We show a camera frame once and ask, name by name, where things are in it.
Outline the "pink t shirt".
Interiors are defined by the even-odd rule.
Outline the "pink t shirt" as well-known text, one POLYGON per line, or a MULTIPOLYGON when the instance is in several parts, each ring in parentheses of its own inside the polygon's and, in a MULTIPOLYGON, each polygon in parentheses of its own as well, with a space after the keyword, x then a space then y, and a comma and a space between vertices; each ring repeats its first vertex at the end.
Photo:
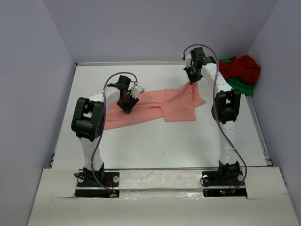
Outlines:
POLYGON ((139 96, 131 113, 125 113, 116 103, 111 104, 106 110, 104 128, 117 129, 159 118, 166 122, 195 121, 195 108, 205 102, 197 83, 187 82, 176 89, 146 91, 139 96))

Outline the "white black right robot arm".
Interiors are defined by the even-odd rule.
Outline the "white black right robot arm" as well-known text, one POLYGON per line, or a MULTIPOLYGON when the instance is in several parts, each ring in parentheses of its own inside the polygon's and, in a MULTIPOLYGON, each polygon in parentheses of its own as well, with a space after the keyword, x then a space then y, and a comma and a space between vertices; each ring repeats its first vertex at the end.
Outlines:
POLYGON ((241 92, 233 89, 219 71, 217 55, 206 56, 206 45, 188 46, 190 53, 183 53, 184 68, 189 82, 197 83, 205 78, 213 90, 211 114, 219 131, 220 156, 218 168, 202 173, 200 180, 203 187, 229 186, 237 188, 243 185, 244 175, 241 165, 245 161, 235 147, 234 128, 239 115, 241 92))

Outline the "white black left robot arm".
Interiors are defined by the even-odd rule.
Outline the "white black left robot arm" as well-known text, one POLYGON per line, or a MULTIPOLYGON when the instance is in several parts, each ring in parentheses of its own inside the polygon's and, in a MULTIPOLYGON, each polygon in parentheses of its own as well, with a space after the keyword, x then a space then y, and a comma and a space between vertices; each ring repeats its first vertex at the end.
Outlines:
POLYGON ((138 103, 138 96, 143 92, 144 88, 139 86, 136 75, 119 72, 106 80, 100 93, 77 100, 71 129, 81 143, 85 161, 83 174, 77 174, 77 178, 109 190, 109 187, 103 185, 105 170, 99 149, 106 124, 107 108, 115 102, 122 111, 129 114, 138 103))

